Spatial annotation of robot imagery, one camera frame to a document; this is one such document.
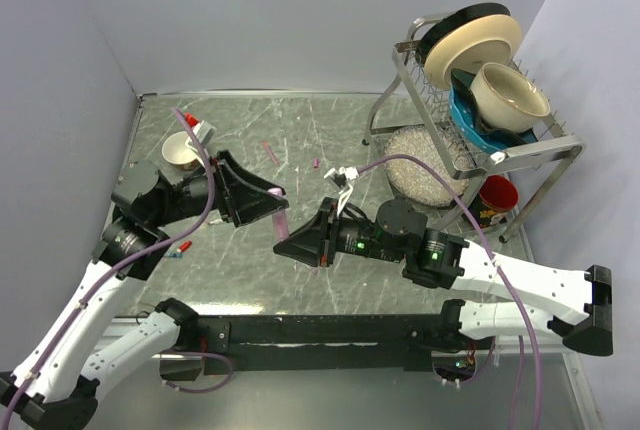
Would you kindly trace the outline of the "pink highlighter pen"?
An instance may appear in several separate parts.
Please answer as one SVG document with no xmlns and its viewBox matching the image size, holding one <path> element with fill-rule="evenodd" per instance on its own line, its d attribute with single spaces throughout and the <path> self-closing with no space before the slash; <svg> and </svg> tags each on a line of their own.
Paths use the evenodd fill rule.
<svg viewBox="0 0 640 430">
<path fill-rule="evenodd" d="M 285 211 L 279 211 L 272 215 L 273 228 L 279 242 L 289 237 L 288 219 Z"/>
</svg>

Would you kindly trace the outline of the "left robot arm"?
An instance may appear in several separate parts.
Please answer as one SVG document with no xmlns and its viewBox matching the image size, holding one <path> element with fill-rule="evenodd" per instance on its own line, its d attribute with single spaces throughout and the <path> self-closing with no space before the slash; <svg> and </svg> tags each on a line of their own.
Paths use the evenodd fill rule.
<svg viewBox="0 0 640 430">
<path fill-rule="evenodd" d="M 228 151 L 176 184 L 149 161 L 127 165 L 111 194 L 112 221 L 71 300 L 34 351 L 1 375 L 2 428 L 18 416 L 33 429 L 83 429 L 100 400 L 152 355 L 198 344 L 198 313 L 169 298 L 138 327 L 96 347 L 120 305 L 146 284 L 172 245 L 163 227 L 188 218 L 203 224 L 213 210 L 245 226 L 287 209 L 284 194 Z"/>
</svg>

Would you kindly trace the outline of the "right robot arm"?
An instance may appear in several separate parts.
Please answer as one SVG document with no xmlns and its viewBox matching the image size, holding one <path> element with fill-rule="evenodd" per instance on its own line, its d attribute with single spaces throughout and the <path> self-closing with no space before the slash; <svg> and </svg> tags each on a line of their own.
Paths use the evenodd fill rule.
<svg viewBox="0 0 640 430">
<path fill-rule="evenodd" d="M 428 227 L 426 216 L 401 198 L 384 202 L 373 220 L 325 198 L 316 215 L 273 251 L 310 267 L 329 267 L 337 254 L 400 263 L 403 277 L 416 285 L 496 297 L 494 303 L 444 303 L 437 334 L 449 348 L 534 334 L 556 335 L 584 355 L 613 353 L 610 269 L 557 269 L 488 252 Z"/>
</svg>

